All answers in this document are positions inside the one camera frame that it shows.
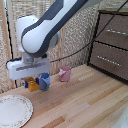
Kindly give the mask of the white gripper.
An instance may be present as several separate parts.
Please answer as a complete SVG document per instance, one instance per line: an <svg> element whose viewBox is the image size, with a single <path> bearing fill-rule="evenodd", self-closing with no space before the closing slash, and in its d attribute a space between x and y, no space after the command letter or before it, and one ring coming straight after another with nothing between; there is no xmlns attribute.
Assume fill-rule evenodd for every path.
<svg viewBox="0 0 128 128"><path fill-rule="evenodd" d="M33 64L25 64L22 60L8 62L7 69L9 70L9 76L12 80L17 80L50 70L49 58L36 58ZM24 80L25 88L28 88L28 82ZM36 78L36 83L40 84L40 79Z"/></svg>

